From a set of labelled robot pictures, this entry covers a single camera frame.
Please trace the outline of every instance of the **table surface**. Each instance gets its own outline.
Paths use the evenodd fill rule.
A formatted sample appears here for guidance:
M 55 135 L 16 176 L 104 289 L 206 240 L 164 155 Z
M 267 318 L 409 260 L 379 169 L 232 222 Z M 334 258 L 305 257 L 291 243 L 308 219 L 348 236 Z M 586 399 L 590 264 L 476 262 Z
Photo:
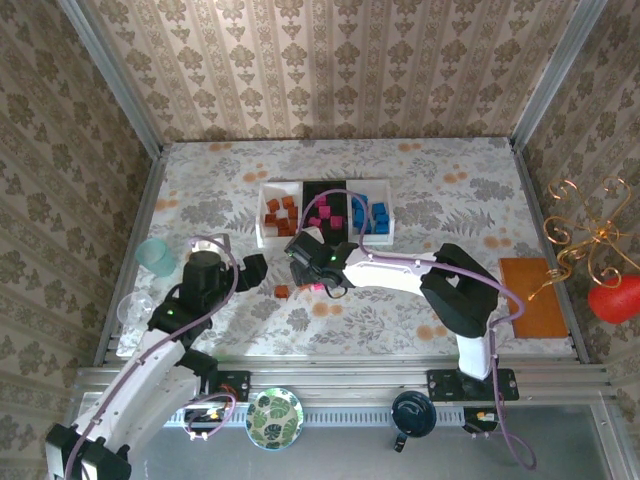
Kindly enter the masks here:
M 183 143 L 171 147 L 149 228 L 178 259 L 172 275 L 138 270 L 134 290 L 158 303 L 182 277 L 192 235 L 228 233 L 233 254 L 261 252 L 267 278 L 234 295 L 194 348 L 224 355 L 454 355 L 455 336 L 424 298 L 394 290 L 354 289 L 332 300 L 299 291 L 281 248 L 259 250 L 255 215 L 262 181 L 389 178 L 396 217 L 393 246 L 403 253 L 455 243 L 501 278 L 502 257 L 542 256 L 505 138 Z M 293 291 L 273 296 L 276 285 Z M 500 299 L 495 316 L 507 312 Z M 130 356 L 141 332 L 125 329 L 117 354 Z M 516 339 L 499 327 L 498 351 L 572 356 L 567 339 Z

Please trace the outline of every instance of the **decorative plate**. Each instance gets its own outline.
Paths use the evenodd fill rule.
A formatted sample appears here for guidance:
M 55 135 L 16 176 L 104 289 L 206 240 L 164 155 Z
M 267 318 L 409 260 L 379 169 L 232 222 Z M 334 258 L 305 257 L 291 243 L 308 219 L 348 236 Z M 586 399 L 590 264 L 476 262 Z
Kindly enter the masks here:
M 260 392 L 247 410 L 247 434 L 265 450 L 288 447 L 300 435 L 304 415 L 296 396 L 284 388 Z

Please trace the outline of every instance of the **glass cup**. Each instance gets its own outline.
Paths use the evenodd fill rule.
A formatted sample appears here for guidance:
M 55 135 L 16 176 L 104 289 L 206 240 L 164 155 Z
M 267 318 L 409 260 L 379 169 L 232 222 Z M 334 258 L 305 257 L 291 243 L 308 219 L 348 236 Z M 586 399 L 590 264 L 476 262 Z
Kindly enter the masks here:
M 168 277 L 176 268 L 176 260 L 169 247 L 159 238 L 149 238 L 138 245 L 136 260 L 158 277 Z
M 145 330 L 153 315 L 153 299 L 144 292 L 133 292 L 120 300 L 118 320 L 125 327 Z

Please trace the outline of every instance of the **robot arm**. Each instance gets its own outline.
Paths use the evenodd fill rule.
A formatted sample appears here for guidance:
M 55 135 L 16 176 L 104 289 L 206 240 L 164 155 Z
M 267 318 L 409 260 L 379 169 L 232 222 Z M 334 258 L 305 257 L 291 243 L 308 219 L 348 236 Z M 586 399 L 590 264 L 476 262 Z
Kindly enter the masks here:
M 498 305 L 498 292 L 469 277 L 461 276 L 454 284 L 450 281 L 453 274 L 423 263 L 446 263 L 495 280 L 464 250 L 444 244 L 436 253 L 384 253 L 380 260 L 369 257 L 355 243 L 331 247 L 318 238 L 317 232 L 302 231 L 285 248 L 293 259 L 291 271 L 297 285 L 322 283 L 328 289 L 383 287 L 423 296 L 442 323 L 456 334 L 460 371 L 481 381 L 489 376 L 487 321 Z
M 245 269 L 239 271 L 236 292 L 258 286 L 267 273 L 262 255 L 243 260 Z M 45 449 L 52 480 L 64 478 L 70 452 L 80 433 L 91 424 L 90 433 L 74 461 L 71 478 L 127 480 L 131 474 L 131 459 L 172 414 L 199 394 L 217 391 L 219 377 L 223 375 L 218 372 L 218 362 L 191 349 L 196 338 L 211 327 L 211 319 L 168 341 L 144 362 L 140 359 L 158 342 L 219 305 L 230 292 L 233 274 L 215 251 L 197 251 L 189 257 L 182 283 L 172 288 L 164 302 L 154 310 L 136 352 L 116 379 L 74 425 L 54 425 L 47 435 Z M 131 369 L 134 371 L 126 381 L 126 388 L 115 390 L 115 385 Z M 107 398 L 110 401 L 106 410 L 100 420 L 94 422 Z

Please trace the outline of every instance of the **orange cutting board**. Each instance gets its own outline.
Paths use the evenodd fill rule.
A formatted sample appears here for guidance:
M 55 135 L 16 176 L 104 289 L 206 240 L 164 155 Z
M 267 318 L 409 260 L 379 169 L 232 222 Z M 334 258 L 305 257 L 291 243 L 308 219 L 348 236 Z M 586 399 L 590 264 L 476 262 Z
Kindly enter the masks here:
M 549 277 L 544 258 L 501 258 L 500 269 L 504 284 L 525 303 L 524 315 L 513 322 L 516 338 L 565 338 L 568 334 L 553 286 L 544 288 L 533 300 L 527 297 Z M 509 311 L 517 305 L 509 300 Z

